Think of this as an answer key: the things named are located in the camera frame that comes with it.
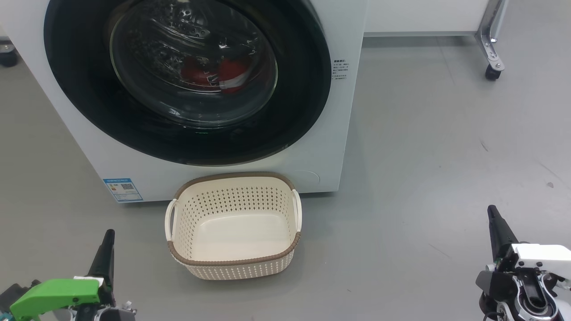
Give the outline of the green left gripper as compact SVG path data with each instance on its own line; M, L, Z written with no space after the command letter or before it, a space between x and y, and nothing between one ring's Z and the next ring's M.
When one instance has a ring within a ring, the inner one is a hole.
M60 311L69 321L134 321L137 311L127 301L114 302L116 232L107 230L87 276L49 279L31 287L9 307L11 321L39 321L47 312Z

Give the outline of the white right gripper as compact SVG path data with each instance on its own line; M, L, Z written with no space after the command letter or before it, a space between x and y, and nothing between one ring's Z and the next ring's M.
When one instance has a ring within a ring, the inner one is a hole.
M476 279L483 291L485 321L568 321L570 303L555 288L570 291L570 250L561 245L518 244L507 221L489 205L488 227L494 263Z

